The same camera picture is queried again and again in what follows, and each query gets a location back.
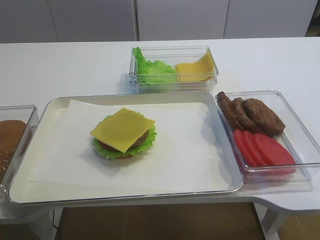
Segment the red tomato slice middle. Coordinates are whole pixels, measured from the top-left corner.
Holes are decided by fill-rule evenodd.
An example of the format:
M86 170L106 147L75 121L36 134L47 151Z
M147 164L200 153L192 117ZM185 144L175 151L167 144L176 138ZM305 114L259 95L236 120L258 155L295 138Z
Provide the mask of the red tomato slice middle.
M245 130L242 132L242 138L248 155L252 158L256 167L266 166L267 163L258 151L258 147L254 142L254 135Z

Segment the sesame bun top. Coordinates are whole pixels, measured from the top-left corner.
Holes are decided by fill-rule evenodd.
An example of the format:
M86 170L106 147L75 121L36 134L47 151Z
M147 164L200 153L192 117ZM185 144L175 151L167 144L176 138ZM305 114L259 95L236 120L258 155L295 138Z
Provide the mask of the sesame bun top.
M14 152L1 151L0 152L0 181L3 180L5 173L11 163Z

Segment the yellow cheese slices in box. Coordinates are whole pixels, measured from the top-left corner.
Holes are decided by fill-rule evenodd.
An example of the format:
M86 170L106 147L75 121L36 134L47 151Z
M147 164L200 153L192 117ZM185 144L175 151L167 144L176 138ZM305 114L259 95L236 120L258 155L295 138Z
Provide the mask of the yellow cheese slices in box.
M216 69L208 51L197 61L178 63L174 68L178 81L182 83L208 81L215 75Z

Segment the brown patty on burger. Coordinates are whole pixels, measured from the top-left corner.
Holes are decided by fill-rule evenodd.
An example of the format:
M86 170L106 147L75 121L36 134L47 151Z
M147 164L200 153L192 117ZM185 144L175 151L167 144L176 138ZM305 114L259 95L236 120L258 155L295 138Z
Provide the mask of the brown patty on burger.
M143 144L146 139L148 138L149 136L149 130L146 131L141 137L139 137L134 143L133 145L130 147L130 149L133 149L133 148L136 148L138 146L140 146L141 144Z

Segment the smooth orange bun bottom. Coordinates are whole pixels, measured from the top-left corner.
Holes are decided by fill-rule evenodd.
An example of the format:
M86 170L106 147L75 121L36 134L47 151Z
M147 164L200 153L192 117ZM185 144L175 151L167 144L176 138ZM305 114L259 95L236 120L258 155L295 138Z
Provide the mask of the smooth orange bun bottom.
M27 124L21 120L3 120L0 122L0 152L12 153L18 146Z

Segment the red tomato slice left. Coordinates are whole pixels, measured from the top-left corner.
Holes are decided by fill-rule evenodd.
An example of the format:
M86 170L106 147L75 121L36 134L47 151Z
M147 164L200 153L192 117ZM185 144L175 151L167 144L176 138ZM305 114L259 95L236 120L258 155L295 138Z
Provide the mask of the red tomato slice left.
M246 165L249 167L256 167L257 164L256 164L253 156L250 154L249 148L248 148L247 144L245 143L242 132L239 129L236 129L233 132L233 137L234 137L235 143L236 143L240 153L242 154L243 159L246 162Z

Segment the silver metal tray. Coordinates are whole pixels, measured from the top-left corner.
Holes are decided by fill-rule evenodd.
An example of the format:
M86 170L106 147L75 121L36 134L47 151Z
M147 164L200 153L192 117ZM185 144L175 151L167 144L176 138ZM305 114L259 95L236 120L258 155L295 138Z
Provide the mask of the silver metal tray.
M122 108L155 121L146 152L105 160L91 130ZM19 204L233 192L243 184L208 92L61 97L41 117L9 190Z

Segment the green lettuce on burger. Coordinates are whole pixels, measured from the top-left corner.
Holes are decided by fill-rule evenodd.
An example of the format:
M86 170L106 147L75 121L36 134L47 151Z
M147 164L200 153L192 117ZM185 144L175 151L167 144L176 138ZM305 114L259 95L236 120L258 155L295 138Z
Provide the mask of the green lettuce on burger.
M156 136L157 136L157 133L156 133L156 126L155 126L154 127L154 135L149 136L147 141L142 146L137 147L133 150L128 150L125 153L113 152L113 151L103 149L101 147L101 145L98 143L98 141L94 139L94 137L93 137L92 144L99 155L101 155L102 157L104 157L108 160L114 160L116 156L119 156L121 154L132 154L133 156L136 156L140 153L147 151L149 148L151 148L153 146L153 143L156 140Z

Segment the green lettuce leaf in box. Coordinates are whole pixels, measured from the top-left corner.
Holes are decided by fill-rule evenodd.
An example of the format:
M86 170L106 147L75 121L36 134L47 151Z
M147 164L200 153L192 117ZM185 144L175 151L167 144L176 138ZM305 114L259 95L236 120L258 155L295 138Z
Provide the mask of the green lettuce leaf in box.
M146 60L139 47L132 49L136 60L136 73L141 75L141 83L175 83L177 81L175 69L161 60Z

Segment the red tomato slice right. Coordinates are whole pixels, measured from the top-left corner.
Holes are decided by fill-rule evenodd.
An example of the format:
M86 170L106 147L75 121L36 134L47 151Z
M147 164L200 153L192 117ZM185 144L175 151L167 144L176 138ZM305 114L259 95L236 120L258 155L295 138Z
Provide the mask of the red tomato slice right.
M267 162L268 166L286 166L295 165L296 162L292 155L275 139L261 134L255 133L253 141L257 151Z

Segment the brown patty middle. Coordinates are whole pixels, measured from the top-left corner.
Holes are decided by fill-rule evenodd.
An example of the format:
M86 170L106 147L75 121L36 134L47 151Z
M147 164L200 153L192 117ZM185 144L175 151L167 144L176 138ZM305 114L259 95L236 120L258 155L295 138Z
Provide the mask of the brown patty middle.
M265 132L258 127L254 121L247 115L243 108L244 100L241 97L237 97L231 101L232 110L242 127L251 133L264 134Z

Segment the clear box of buns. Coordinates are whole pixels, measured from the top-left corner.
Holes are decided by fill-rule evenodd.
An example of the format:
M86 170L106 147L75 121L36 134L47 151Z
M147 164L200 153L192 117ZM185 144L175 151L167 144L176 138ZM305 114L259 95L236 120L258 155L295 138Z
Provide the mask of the clear box of buns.
M13 152L11 162L0 182L0 205L2 207L11 201L9 197L11 184L39 124L37 108L34 105L2 106L0 108L0 121L5 120L23 121L26 123L26 129Z

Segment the brown patty left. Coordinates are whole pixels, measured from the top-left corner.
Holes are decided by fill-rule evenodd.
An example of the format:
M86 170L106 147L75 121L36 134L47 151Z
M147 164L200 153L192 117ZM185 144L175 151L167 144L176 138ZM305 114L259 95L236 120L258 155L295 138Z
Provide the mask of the brown patty left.
M235 130L243 131L243 126L239 123L236 115L233 112L232 109L232 101L226 96L226 94L221 91L216 96L217 104L222 111L224 117L228 121L231 128Z

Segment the yellow cheese slice on burger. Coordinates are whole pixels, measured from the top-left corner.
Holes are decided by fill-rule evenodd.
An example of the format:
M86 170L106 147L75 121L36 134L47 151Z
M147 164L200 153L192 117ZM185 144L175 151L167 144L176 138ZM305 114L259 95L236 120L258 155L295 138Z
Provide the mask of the yellow cheese slice on burger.
M145 142L135 148L130 149L134 142L146 131L148 137L155 134L155 121L144 117L139 112L122 108L113 115L107 116L104 120L91 130L90 135L99 141L117 149L119 153L126 153L141 147Z

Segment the white paper liner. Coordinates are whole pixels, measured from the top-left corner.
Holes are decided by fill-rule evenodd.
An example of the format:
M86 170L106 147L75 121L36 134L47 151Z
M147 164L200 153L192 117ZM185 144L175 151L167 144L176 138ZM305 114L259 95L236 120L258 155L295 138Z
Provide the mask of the white paper liner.
M148 151L137 156L105 160L94 151L90 131L119 109L71 101L30 180L168 193L232 188L206 104L132 106L133 111L155 121L156 139Z

